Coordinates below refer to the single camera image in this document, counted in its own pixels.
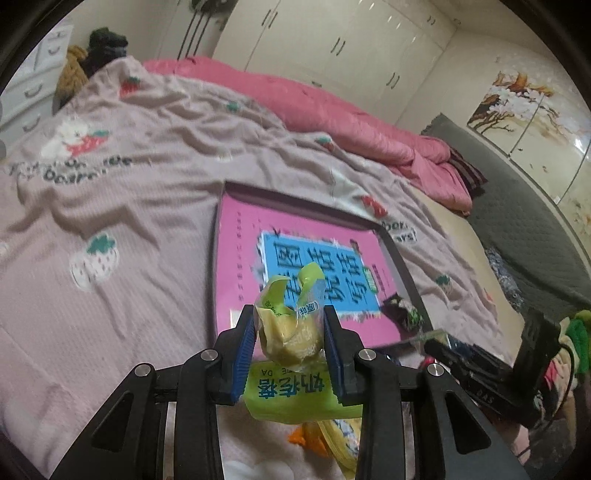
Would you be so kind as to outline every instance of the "pink comforter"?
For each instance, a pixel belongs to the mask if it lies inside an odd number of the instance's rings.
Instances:
[[[149,60],[153,73],[204,80],[254,98],[290,131],[326,132],[343,150],[378,161],[451,210],[468,213],[472,200],[457,170],[447,161],[442,140],[400,130],[327,91],[271,75],[241,72],[216,60]]]

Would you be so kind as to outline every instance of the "yellow-green snack package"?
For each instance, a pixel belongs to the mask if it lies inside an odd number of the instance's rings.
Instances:
[[[272,277],[255,302],[255,315],[265,356],[295,372],[323,360],[324,289],[320,267],[312,262],[298,273],[301,293],[296,308],[284,304],[288,277]]]
[[[333,393],[324,368],[294,372],[271,361],[251,365],[243,395],[256,420],[296,425],[305,421],[356,419],[362,407],[344,407]]]

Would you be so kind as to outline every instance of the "wall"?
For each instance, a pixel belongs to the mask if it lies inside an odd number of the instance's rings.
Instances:
[[[499,38],[457,30],[397,126],[420,133],[440,112],[462,127],[501,70],[522,70],[551,84],[581,109],[579,91],[557,60]]]
[[[527,24],[499,0],[431,0],[462,30],[521,45],[554,59],[554,54]]]
[[[71,44],[88,46],[90,32],[109,27],[125,35],[128,53],[140,61],[157,56],[177,0],[85,0],[68,15],[74,22]]]

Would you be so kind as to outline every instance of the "white drawer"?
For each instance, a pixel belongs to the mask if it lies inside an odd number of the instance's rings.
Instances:
[[[66,58],[72,25],[58,25],[53,28],[39,45],[39,55],[35,69],[42,69],[50,65],[62,64]]]
[[[35,70],[35,63],[37,62],[37,54],[39,53],[39,45],[36,46],[33,51],[29,54],[24,62],[21,63],[21,66],[15,72],[13,77],[8,82],[7,88],[10,88],[11,85],[17,83],[21,78],[26,75],[29,75]]]
[[[0,141],[6,145],[8,152],[17,140],[35,130],[41,121],[51,117],[52,110],[53,95],[50,95],[1,127]]]
[[[48,70],[35,72],[18,83],[11,83],[0,96],[2,105],[0,126],[8,123],[41,98],[55,92],[62,68],[63,65],[60,64]]]

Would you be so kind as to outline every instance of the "drawer handle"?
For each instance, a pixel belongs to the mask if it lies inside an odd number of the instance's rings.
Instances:
[[[336,56],[338,57],[340,55],[340,53],[343,51],[343,48],[345,47],[345,44],[347,43],[346,40],[343,40],[343,44],[340,46],[339,51],[336,53]]]
[[[33,123],[31,123],[31,124],[29,124],[29,125],[23,125],[23,126],[22,126],[22,129],[23,129],[25,132],[27,132],[27,133],[28,133],[28,132],[30,132],[31,130],[33,130],[33,129],[34,129],[36,126],[37,126],[37,125],[39,125],[39,122],[40,122],[40,121],[41,121],[41,114],[39,113],[39,114],[37,115],[37,119],[36,119],[36,120],[35,120]]]
[[[339,42],[340,42],[340,37],[339,37],[339,39],[336,41],[336,43],[335,43],[335,46],[333,47],[333,49],[330,51],[331,53],[334,53],[334,52],[335,52],[335,50],[336,50],[336,47],[337,47],[337,45],[339,44]]]
[[[396,87],[396,85],[398,85],[398,82],[400,81],[400,75],[398,75],[398,78],[396,79],[396,82],[394,82],[394,85],[392,85],[390,87],[390,90],[394,90],[394,87]]]
[[[271,23],[269,24],[269,30],[271,29],[271,27],[273,26],[273,22],[275,21],[275,19],[277,18],[277,15],[279,14],[279,12],[275,12],[275,15],[273,15],[273,19],[271,20]]]
[[[37,85],[37,88],[35,88],[34,90],[25,90],[25,97],[27,98],[33,98],[35,96],[37,96],[37,94],[41,91],[41,89],[43,88],[43,84],[40,83],[39,85]]]
[[[265,19],[262,21],[262,24],[261,24],[262,27],[265,26],[265,22],[267,21],[267,18],[269,18],[269,15],[271,15],[271,9],[269,9],[267,14],[265,15]]]

